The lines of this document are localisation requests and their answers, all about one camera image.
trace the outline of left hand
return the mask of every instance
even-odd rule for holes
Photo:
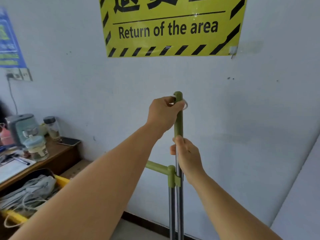
[[[172,105],[174,97],[162,97],[154,99],[149,107],[149,115],[147,124],[152,124],[155,128],[160,129],[161,133],[165,133],[175,123],[177,114],[184,108],[185,102],[179,101]]]

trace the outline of glass jar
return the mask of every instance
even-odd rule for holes
[[[23,144],[26,146],[34,161],[43,161],[49,157],[46,141],[43,136],[29,135],[29,138],[26,139]]]
[[[43,118],[43,121],[45,123],[45,126],[47,127],[48,133],[52,140],[60,140],[59,125],[56,118],[54,116],[48,116]]]

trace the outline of teal appliance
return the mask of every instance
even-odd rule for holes
[[[28,139],[23,135],[24,131],[32,130],[37,128],[39,131],[39,125],[31,113],[13,115],[5,118],[7,121],[8,129],[11,132],[11,136],[14,140],[14,143],[18,147],[25,147],[23,142]]]

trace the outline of pen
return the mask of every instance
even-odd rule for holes
[[[25,160],[22,160],[22,159],[19,158],[19,157],[14,157],[14,160],[17,160],[17,161],[19,161],[19,162],[21,162],[21,163],[23,163],[23,164],[25,164],[25,165],[27,165],[27,166],[30,165],[30,162],[25,161]]]

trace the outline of power cord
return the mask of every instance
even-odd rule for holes
[[[12,95],[11,84],[10,84],[10,78],[14,78],[13,74],[7,74],[7,81],[8,81],[8,85],[9,85],[10,95],[11,95],[11,98],[12,98],[12,100],[13,100],[14,108],[16,109],[16,115],[17,115],[17,114],[18,114],[18,108],[17,108],[16,101],[14,100],[14,96]]]

